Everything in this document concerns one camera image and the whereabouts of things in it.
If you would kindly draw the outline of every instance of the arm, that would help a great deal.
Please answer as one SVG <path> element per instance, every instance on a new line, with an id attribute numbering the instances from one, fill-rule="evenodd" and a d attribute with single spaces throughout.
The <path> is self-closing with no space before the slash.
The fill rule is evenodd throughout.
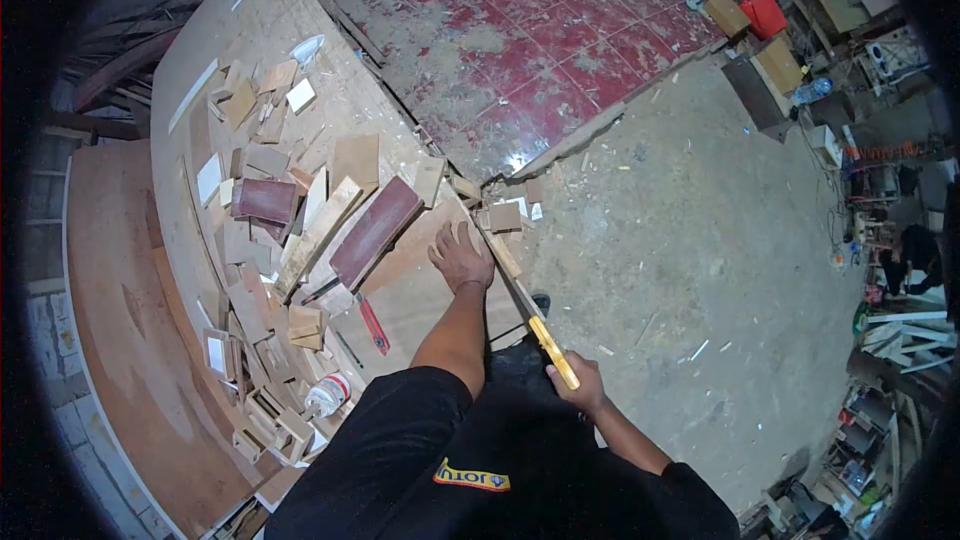
<path id="1" fill-rule="evenodd" d="M 416 349 L 410 367 L 433 366 L 457 376 L 475 399 L 484 384 L 484 300 L 494 282 L 494 256 L 482 239 L 479 254 L 466 221 L 453 236 L 450 222 L 437 232 L 437 249 L 427 248 L 430 262 L 443 274 L 453 302 Z"/>
<path id="2" fill-rule="evenodd" d="M 574 373 L 580 378 L 580 387 L 570 390 L 557 368 L 547 365 L 547 375 L 550 376 L 560 398 L 573 403 L 593 421 L 600 431 L 600 436 L 606 440 L 606 446 L 619 458 L 652 474 L 663 474 L 666 466 L 673 460 L 637 429 L 637 426 L 630 423 L 608 398 L 603 389 L 597 361 L 586 360 L 574 351 L 566 351 L 565 356 Z"/>

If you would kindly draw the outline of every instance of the person's left hand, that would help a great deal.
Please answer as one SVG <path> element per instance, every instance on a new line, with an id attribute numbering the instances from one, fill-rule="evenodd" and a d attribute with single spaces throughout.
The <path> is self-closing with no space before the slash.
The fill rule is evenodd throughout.
<path id="1" fill-rule="evenodd" d="M 480 253 L 477 254 L 466 221 L 461 221 L 457 226 L 457 238 L 453 237 L 450 222 L 444 223 L 437 232 L 436 243 L 437 249 L 428 246 L 426 254 L 430 263 L 443 274 L 453 294 L 457 294 L 462 285 L 468 282 L 477 282 L 484 290 L 494 282 L 494 255 L 483 238 L 480 239 Z"/>

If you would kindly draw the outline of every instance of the concrete floor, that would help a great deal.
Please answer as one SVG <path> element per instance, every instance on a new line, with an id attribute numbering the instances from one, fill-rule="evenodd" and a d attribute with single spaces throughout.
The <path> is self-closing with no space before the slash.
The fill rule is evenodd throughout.
<path id="1" fill-rule="evenodd" d="M 582 153 L 560 162 L 522 256 L 554 336 L 740 512 L 834 429 L 863 270 L 828 262 L 834 191 L 799 130 L 785 145 L 757 132 L 724 58 L 631 102 L 586 173 Z"/>

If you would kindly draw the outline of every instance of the red container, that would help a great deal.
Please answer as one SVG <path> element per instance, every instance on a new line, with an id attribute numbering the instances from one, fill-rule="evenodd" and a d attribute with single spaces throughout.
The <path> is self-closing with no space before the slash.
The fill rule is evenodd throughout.
<path id="1" fill-rule="evenodd" d="M 742 0 L 740 9 L 750 18 L 753 34 L 760 40 L 769 40 L 786 28 L 784 11 L 775 0 Z"/>

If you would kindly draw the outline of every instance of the red-brown wood piece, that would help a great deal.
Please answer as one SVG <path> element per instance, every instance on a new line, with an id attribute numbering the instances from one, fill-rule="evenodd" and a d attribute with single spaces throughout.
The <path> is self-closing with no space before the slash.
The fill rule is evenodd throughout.
<path id="1" fill-rule="evenodd" d="M 330 267 L 349 291 L 356 290 L 383 251 L 423 206 L 424 200 L 413 188 L 393 176 L 330 258 Z"/>

